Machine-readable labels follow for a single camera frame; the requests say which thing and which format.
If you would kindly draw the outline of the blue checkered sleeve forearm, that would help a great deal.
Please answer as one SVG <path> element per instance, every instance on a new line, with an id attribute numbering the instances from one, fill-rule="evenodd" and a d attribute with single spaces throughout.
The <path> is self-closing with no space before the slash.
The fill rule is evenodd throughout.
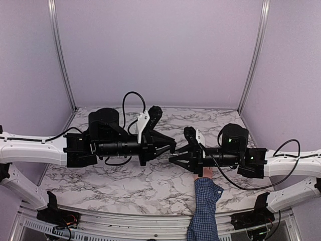
<path id="1" fill-rule="evenodd" d="M 219 240 L 215 213 L 223 191 L 208 177 L 195 180 L 196 209 L 188 226 L 187 240 Z"/>

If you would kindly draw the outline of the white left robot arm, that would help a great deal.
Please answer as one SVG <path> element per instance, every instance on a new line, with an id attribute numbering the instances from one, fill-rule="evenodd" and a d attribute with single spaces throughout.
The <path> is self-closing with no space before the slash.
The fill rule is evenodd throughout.
<path id="1" fill-rule="evenodd" d="M 175 139 L 154 130 L 162 117 L 159 106 L 141 112 L 135 122 L 136 133 L 119 125 L 119 112 L 101 108 L 88 115 L 88 129 L 66 130 L 55 137 L 18 136 L 1 131 L 1 185 L 15 192 L 43 213 L 52 223 L 63 220 L 56 196 L 38 188 L 22 175 L 15 162 L 48 163 L 67 168 L 96 165 L 105 157 L 138 156 L 141 166 L 176 148 Z"/>

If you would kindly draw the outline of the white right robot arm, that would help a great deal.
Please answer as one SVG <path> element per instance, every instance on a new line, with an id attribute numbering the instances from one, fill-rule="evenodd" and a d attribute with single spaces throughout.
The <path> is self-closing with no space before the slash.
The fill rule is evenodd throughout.
<path id="1" fill-rule="evenodd" d="M 177 150 L 169 161 L 193 174 L 202 176 L 203 168 L 233 167 L 246 178 L 263 179 L 291 175 L 305 179 L 275 192 L 266 192 L 256 198 L 254 210 L 248 220 L 259 225 L 268 217 L 268 211 L 275 213 L 295 204 L 320 197 L 320 151 L 279 153 L 266 148 L 249 148 L 249 131 L 237 124 L 227 124 L 219 132 L 217 148 L 206 148 L 205 138 L 193 127 L 184 128 L 188 144 Z"/>

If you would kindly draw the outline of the person's hand with long nails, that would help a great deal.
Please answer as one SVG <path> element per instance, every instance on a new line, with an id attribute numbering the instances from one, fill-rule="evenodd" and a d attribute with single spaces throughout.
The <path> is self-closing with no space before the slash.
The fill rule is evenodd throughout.
<path id="1" fill-rule="evenodd" d="M 199 178 L 212 179 L 213 178 L 213 169 L 212 169 L 212 167 L 204 167 L 202 176 L 199 176 L 198 174 L 194 174 L 193 177 L 194 177 L 194 180 L 197 180 Z"/>

